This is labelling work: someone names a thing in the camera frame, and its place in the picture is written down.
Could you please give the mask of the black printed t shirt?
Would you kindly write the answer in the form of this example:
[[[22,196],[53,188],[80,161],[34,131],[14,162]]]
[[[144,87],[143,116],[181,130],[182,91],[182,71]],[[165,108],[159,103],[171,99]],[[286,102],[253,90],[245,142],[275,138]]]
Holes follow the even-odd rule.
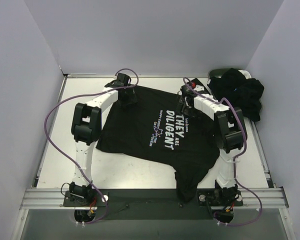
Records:
[[[175,93],[144,86],[136,86],[134,93],[135,104],[112,105],[96,148],[173,167],[177,197],[191,201],[220,156],[213,121],[202,113],[179,113]]]

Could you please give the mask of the dark grey plastic basket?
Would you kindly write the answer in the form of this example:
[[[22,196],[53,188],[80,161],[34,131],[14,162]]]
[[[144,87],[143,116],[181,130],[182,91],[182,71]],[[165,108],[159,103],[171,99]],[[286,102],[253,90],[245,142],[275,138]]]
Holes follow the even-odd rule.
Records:
[[[208,73],[208,87],[217,100],[226,98],[233,107],[242,110],[243,115],[251,117],[252,90],[249,79],[236,68],[213,69]]]

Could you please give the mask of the black t shirt pile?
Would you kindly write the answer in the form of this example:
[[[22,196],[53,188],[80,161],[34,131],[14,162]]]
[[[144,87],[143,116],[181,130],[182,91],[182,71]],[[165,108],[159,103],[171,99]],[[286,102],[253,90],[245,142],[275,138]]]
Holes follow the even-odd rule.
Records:
[[[261,97],[265,87],[258,79],[246,77],[236,68],[211,70],[208,78],[208,87],[217,100],[226,98],[233,107],[241,108],[244,117],[253,122],[261,120]]]

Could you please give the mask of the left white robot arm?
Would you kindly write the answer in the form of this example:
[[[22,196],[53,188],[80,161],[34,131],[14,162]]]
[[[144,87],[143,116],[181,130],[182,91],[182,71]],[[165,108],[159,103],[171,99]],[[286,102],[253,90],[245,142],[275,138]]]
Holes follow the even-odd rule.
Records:
[[[131,77],[124,73],[117,73],[114,80],[104,86],[103,92],[86,103],[77,103],[74,108],[71,133],[75,141],[75,162],[79,166],[69,192],[82,206],[90,204],[96,194],[91,168],[93,150],[102,133],[103,112],[114,103],[127,107],[137,102]]]

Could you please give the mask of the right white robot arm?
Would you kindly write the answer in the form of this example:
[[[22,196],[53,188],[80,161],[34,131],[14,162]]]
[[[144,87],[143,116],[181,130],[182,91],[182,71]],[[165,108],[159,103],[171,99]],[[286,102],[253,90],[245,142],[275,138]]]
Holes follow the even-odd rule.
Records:
[[[248,138],[242,110],[234,108],[228,100],[218,101],[199,84],[186,83],[180,91],[177,111],[189,117],[204,114],[213,121],[214,139],[221,158],[215,181],[215,196],[219,199],[235,198],[238,195],[236,166],[239,156],[247,150]],[[242,152],[232,156],[233,150]]]

